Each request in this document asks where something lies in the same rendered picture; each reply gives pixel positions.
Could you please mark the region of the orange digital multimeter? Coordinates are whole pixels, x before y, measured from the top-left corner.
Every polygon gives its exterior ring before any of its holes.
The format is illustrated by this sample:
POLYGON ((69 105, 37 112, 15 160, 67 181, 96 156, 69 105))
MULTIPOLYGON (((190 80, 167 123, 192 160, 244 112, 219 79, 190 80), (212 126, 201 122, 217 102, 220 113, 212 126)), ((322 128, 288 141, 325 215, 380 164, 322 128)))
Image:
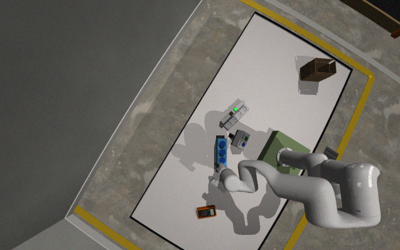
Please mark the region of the orange digital multimeter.
POLYGON ((198 215, 199 219, 216 216, 217 213, 216 213, 215 205, 198 207, 197 215, 198 215))

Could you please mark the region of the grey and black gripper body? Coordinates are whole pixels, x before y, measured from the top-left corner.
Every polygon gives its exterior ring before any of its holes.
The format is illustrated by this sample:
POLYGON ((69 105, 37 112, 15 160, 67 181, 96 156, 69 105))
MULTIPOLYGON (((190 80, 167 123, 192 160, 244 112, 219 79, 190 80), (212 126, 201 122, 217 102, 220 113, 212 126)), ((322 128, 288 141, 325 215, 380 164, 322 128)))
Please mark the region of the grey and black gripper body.
POLYGON ((222 170, 224 170, 224 169, 228 169, 228 167, 225 167, 222 163, 220 163, 220 164, 219 164, 219 167, 216 168, 216 170, 217 170, 217 172, 218 172, 219 174, 221 174, 222 170))

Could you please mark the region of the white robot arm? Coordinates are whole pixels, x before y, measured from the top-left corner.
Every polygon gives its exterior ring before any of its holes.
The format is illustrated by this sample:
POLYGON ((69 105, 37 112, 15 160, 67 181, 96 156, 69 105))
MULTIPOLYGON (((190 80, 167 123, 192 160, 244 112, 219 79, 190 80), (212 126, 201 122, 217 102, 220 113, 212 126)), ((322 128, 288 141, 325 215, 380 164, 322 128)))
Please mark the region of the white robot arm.
POLYGON ((277 152, 277 161, 284 167, 307 169, 309 177, 280 173, 261 160, 242 160, 238 163, 239 177, 231 169, 224 169, 218 179, 213 177, 210 182, 223 193, 254 193, 258 190, 257 169, 276 196, 303 203, 307 221, 317 227, 364 228, 380 222, 380 171, 376 166, 349 164, 328 159, 323 153, 296 152, 287 147, 277 152), (342 200, 342 208, 337 208, 336 199, 342 200))

